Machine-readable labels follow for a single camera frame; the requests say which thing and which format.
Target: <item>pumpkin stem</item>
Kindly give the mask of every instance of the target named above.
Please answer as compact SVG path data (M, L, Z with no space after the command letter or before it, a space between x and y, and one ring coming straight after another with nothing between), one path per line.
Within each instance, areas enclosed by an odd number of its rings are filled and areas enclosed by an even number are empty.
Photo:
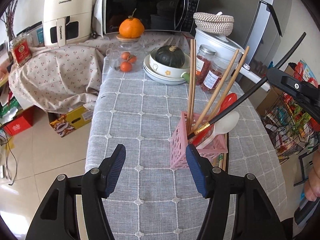
M170 50L171 52L174 52L176 49L177 49L176 46L171 46L171 47L169 48L169 50Z
M131 20L133 19L133 15L134 15L134 13L135 13L136 10L137 10L137 8L135 8L134 11L133 11L133 13L132 13L132 15L130 15L130 16L128 17L129 19L131 19Z

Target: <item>pink plastic basket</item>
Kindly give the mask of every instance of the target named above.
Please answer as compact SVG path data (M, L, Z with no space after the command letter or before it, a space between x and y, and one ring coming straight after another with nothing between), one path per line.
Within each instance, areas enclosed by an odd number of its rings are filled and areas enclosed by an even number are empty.
M193 114L193 124L199 118L199 114ZM184 169L188 168L186 160L186 147L188 145L186 131L187 112L181 112L181 119L172 134L170 140L170 168ZM221 153L227 153L227 144L224 135L218 135L205 148L198 150L202 157L206 157L212 163L212 160Z

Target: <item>green pumpkin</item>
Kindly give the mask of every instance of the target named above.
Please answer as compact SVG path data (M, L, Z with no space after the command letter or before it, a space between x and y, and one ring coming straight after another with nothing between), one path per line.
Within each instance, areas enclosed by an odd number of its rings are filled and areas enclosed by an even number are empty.
M165 66L182 68L185 62L185 56L181 49L169 45L158 49L155 60Z

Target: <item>white wall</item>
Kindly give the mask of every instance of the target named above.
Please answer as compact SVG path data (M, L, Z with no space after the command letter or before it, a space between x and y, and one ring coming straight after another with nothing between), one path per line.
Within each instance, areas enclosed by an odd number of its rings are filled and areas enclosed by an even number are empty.
M320 82L320 31L301 0L292 0L288 25L273 58L274 65L288 52L303 32L307 35L281 70L284 70L289 62L298 63L302 59Z
M43 21L44 0L19 0L13 20L15 34L39 21ZM0 44L6 40L4 23L0 22Z

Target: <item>human hand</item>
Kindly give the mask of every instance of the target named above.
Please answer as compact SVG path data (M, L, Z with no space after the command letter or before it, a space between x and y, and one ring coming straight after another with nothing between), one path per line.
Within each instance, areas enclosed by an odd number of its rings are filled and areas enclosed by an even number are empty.
M320 197L320 150L313 154L313 167L309 173L309 179L304 184L304 195L310 201Z

